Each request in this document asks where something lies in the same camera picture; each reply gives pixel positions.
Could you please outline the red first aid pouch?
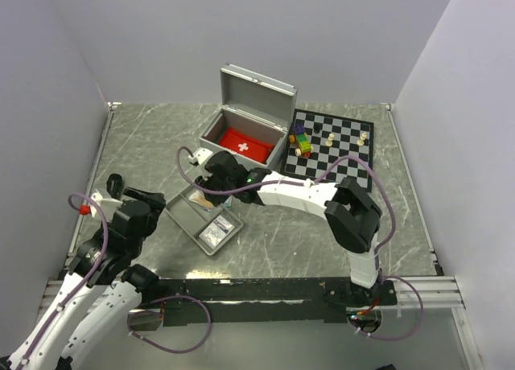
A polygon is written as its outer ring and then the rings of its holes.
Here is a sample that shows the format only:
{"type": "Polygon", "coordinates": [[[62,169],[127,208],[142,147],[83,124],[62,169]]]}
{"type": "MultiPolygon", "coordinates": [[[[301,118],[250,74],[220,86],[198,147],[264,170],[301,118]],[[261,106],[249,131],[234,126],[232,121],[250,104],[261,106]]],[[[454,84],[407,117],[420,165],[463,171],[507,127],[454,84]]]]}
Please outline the red first aid pouch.
{"type": "Polygon", "coordinates": [[[259,163],[265,163],[274,149],[274,145],[243,134],[232,127],[225,131],[218,144],[259,163]]]}

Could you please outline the bag of cotton swabs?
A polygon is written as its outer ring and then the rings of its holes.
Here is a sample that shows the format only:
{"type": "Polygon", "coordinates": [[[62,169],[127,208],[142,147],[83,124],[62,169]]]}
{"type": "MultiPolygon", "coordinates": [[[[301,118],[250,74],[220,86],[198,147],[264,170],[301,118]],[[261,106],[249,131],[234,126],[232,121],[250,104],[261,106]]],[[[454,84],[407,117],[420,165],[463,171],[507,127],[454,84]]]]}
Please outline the bag of cotton swabs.
{"type": "Polygon", "coordinates": [[[195,205],[199,206],[202,210],[210,212],[215,206],[208,201],[202,191],[194,190],[189,196],[188,200],[195,205]]]}

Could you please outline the grey plastic divided tray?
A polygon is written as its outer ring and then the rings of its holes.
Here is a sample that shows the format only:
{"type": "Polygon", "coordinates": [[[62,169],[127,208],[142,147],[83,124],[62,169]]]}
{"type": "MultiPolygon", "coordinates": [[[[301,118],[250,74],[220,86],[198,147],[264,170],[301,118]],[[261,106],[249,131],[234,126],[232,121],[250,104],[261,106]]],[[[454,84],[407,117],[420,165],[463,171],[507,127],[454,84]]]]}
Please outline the grey plastic divided tray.
{"type": "Polygon", "coordinates": [[[188,196],[197,190],[194,187],[186,187],[166,205],[166,211],[170,218],[204,251],[208,256],[213,256],[232,240],[243,228],[242,221],[237,218],[224,205],[215,207],[210,212],[202,210],[199,206],[188,200],[188,196]],[[215,248],[204,243],[199,234],[218,216],[223,216],[234,225],[234,229],[215,248]]]}

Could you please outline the silver metal medicine case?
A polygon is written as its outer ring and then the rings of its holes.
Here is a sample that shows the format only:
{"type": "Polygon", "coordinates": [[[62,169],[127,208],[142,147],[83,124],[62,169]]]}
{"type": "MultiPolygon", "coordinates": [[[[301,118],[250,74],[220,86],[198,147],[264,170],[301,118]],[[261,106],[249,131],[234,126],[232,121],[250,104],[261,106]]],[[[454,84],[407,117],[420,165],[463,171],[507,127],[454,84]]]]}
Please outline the silver metal medicine case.
{"type": "Polygon", "coordinates": [[[221,106],[200,135],[200,144],[213,152],[227,150],[233,153],[248,169],[274,169],[285,149],[295,112],[297,89],[235,64],[226,64],[220,69],[220,86],[221,106]],[[274,145],[266,162],[256,162],[220,146],[218,141],[229,127],[274,145]]]}

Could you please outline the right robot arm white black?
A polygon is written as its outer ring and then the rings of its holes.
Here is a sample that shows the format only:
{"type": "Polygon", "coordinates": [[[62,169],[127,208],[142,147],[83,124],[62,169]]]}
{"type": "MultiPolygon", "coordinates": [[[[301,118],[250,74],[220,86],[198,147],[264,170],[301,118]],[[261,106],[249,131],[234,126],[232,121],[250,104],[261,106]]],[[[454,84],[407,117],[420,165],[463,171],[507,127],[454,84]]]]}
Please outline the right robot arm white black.
{"type": "Polygon", "coordinates": [[[200,168],[195,184],[215,206],[232,196],[245,204],[293,208],[326,220],[335,241],[348,253],[353,299],[365,305],[379,295],[375,248],[382,212],[355,180],[316,183],[265,168],[248,170],[225,150],[199,148],[188,161],[200,168]]]}

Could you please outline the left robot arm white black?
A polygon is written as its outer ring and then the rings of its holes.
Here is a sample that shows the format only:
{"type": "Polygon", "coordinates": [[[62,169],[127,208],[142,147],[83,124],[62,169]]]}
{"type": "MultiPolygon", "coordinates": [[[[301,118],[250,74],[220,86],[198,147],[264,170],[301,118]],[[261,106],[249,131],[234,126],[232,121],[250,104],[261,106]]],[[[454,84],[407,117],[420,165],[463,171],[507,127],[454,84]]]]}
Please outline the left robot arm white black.
{"type": "Polygon", "coordinates": [[[132,187],[115,199],[105,190],[81,195],[77,208],[101,225],[76,251],[61,287],[34,330],[3,369],[78,369],[105,334],[136,306],[159,297],[159,278],[134,265],[166,207],[162,193],[132,187]]]}

